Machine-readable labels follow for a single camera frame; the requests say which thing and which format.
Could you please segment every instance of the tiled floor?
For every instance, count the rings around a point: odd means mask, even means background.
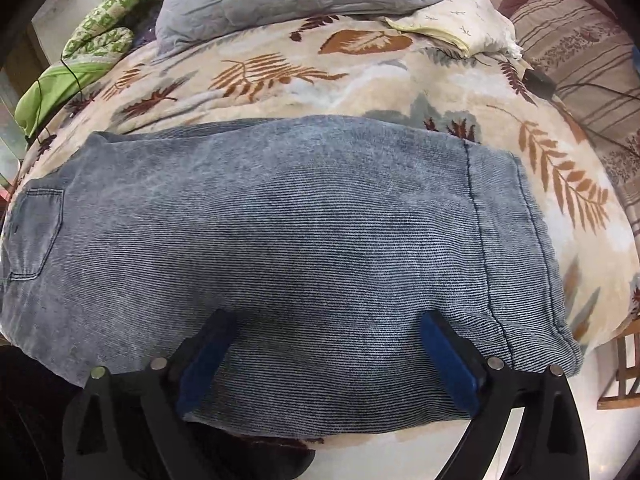
[[[615,368],[613,344],[592,352],[581,373],[570,379],[587,443],[591,480],[611,480],[640,440],[640,408],[599,412],[596,402]],[[486,480],[500,478],[518,431],[522,410],[514,410]],[[465,431],[466,422],[431,425],[404,442],[372,442],[321,450],[302,480],[432,480]]]

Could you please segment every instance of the beige blanket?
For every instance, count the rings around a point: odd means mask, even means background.
[[[562,105],[524,88],[524,64],[456,60],[423,36],[344,16],[254,28],[157,64],[154,55],[147,45],[76,96],[40,136],[48,145],[56,135],[49,149],[28,153],[21,183],[64,163],[94,130],[344,114],[448,132],[522,158],[585,350],[609,340],[634,308],[640,265],[626,216]]]

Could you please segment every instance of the wooden chair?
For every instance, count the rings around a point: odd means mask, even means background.
[[[634,337],[634,365],[626,366],[626,336]],[[618,350],[618,371],[615,380],[618,382],[618,394],[615,397],[600,397],[599,410],[617,410],[620,408],[634,408],[640,406],[640,318],[633,320],[628,327],[616,338]],[[630,390],[626,390],[626,381],[635,379]]]

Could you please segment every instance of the bedsheet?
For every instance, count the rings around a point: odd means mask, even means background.
[[[564,279],[566,316],[584,351],[609,340],[640,301],[631,293],[640,272],[634,238],[609,179],[562,103],[524,88],[526,63],[500,55],[454,59],[423,36],[335,15],[237,32],[160,62],[155,56],[151,43],[72,99],[27,154],[18,192],[65,162],[94,130],[364,116],[447,132],[522,159]]]

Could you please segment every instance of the green blanket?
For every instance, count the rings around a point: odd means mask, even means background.
[[[18,102],[15,120],[28,137],[50,111],[100,79],[129,51],[133,32],[117,25],[142,1],[103,0],[82,20],[61,61],[47,68]]]

